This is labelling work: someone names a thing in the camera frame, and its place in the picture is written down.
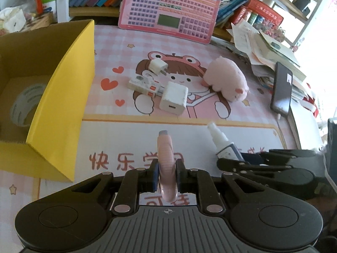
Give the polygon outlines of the pink compact case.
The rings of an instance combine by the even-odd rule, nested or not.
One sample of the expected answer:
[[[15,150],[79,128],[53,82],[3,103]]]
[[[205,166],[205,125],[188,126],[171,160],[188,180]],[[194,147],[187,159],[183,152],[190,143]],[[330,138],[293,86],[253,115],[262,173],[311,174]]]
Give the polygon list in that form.
[[[174,202],[177,197],[177,180],[173,143],[167,130],[159,132],[157,138],[157,155],[159,162],[160,193],[166,202]]]

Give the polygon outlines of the yellow cardboard box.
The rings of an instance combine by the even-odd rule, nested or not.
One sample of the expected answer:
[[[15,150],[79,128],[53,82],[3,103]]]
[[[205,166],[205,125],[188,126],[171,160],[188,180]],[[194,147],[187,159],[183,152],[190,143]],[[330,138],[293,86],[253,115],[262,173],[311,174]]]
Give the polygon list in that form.
[[[95,75],[94,21],[74,21],[1,37],[1,170],[73,181],[87,98]],[[38,106],[18,127],[17,96],[47,84]]]

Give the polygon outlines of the checkered chess board box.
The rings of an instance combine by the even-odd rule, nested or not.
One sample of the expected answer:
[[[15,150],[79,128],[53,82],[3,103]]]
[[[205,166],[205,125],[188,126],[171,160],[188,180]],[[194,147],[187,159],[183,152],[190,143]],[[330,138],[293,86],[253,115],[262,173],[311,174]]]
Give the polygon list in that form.
[[[54,23],[54,15],[53,13],[44,13],[34,19],[27,21],[22,28],[21,32],[24,31],[32,31],[36,29],[40,29],[43,27],[48,27]]]

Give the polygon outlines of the pink plush pig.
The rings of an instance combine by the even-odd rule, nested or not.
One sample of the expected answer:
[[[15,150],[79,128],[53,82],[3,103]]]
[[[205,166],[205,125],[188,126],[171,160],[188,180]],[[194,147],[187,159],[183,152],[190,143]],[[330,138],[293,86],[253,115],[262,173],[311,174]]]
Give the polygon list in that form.
[[[222,56],[209,64],[202,85],[221,93],[230,102],[244,101],[249,92],[243,72],[234,61]]]

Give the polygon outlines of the white spray bottle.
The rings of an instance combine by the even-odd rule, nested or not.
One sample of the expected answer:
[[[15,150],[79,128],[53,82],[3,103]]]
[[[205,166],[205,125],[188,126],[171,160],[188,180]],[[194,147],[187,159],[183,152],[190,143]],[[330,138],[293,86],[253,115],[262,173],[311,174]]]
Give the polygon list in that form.
[[[236,147],[234,142],[231,142],[224,132],[222,132],[214,122],[207,125],[207,129],[211,135],[213,143],[217,148],[217,157],[230,160],[244,161],[242,154]]]

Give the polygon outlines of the large white charger cube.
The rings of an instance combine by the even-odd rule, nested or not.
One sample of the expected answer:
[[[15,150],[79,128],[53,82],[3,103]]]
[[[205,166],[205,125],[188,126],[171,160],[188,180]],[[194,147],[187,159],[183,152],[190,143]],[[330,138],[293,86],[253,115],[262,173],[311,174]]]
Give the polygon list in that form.
[[[161,96],[159,108],[168,113],[182,115],[186,109],[188,88],[174,82],[168,82]]]

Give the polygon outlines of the red box on shelf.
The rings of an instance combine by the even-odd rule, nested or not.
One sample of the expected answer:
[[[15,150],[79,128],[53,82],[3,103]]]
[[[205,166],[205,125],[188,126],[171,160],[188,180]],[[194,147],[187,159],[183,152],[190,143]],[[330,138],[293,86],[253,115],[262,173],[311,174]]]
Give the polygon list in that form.
[[[283,17],[274,9],[260,0],[249,0],[234,10],[230,22],[237,25],[242,19],[250,25],[254,24],[271,24],[271,26],[280,26]]]

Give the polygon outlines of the small white plug adapter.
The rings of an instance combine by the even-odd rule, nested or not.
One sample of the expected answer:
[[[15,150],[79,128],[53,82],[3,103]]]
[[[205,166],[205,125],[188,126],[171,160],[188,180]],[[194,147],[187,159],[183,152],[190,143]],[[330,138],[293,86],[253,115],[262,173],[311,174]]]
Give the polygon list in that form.
[[[156,75],[167,75],[168,64],[160,58],[155,58],[150,61],[148,69]]]

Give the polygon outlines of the black smartphone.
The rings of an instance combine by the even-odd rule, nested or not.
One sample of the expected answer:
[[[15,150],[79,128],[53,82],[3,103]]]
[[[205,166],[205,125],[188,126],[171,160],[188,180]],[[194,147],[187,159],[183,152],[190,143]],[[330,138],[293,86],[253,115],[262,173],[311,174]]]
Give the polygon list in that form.
[[[289,115],[292,95],[292,72],[286,66],[277,62],[270,108],[283,117]]]

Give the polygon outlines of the clear tape roll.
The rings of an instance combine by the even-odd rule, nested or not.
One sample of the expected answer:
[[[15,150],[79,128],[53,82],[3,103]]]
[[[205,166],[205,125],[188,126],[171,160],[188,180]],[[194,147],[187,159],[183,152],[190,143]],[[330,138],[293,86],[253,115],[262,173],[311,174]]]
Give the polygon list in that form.
[[[10,120],[18,127],[27,127],[25,120],[30,111],[38,106],[47,84],[35,83],[25,88],[13,103],[10,109]]]

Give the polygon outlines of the pink cartoon table mat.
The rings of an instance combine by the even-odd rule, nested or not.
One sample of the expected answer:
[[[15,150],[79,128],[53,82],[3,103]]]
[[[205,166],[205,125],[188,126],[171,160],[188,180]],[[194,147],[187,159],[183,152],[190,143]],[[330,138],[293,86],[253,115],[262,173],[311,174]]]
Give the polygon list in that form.
[[[1,207],[31,201],[37,179],[78,182],[119,175],[156,157],[155,122],[183,122],[170,134],[176,158],[201,158],[215,172],[215,146],[197,120],[228,123],[239,150],[293,148],[276,124],[271,95],[239,63],[247,97],[237,102],[202,85],[217,47],[166,36],[60,23],[1,37]]]

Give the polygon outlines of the pink keyboard toy board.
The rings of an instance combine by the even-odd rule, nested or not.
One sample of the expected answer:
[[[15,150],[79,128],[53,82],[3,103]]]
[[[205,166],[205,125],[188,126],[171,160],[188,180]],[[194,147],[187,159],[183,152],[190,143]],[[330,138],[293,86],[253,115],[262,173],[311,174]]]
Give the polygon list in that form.
[[[123,0],[118,26],[194,42],[211,41],[221,0]]]

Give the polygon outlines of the stack of papers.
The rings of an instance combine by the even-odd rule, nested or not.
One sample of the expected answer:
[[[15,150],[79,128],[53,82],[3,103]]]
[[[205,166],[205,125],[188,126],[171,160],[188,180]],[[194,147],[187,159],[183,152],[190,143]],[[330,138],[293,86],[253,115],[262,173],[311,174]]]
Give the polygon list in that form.
[[[230,30],[236,49],[245,53],[252,65],[267,66],[275,70],[276,63],[280,62],[291,70],[293,85],[302,90],[305,97],[314,97],[311,88],[306,84],[306,75],[300,70],[299,63],[289,48],[261,30],[257,31],[246,21],[232,24]]]

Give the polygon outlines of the tissue box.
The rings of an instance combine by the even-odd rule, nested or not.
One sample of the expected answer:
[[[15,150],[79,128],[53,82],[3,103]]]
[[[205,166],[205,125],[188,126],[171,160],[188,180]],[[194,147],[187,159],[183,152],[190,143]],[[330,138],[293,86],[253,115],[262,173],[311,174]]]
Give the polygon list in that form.
[[[1,10],[1,32],[19,32],[25,24],[26,18],[20,7],[7,7]]]

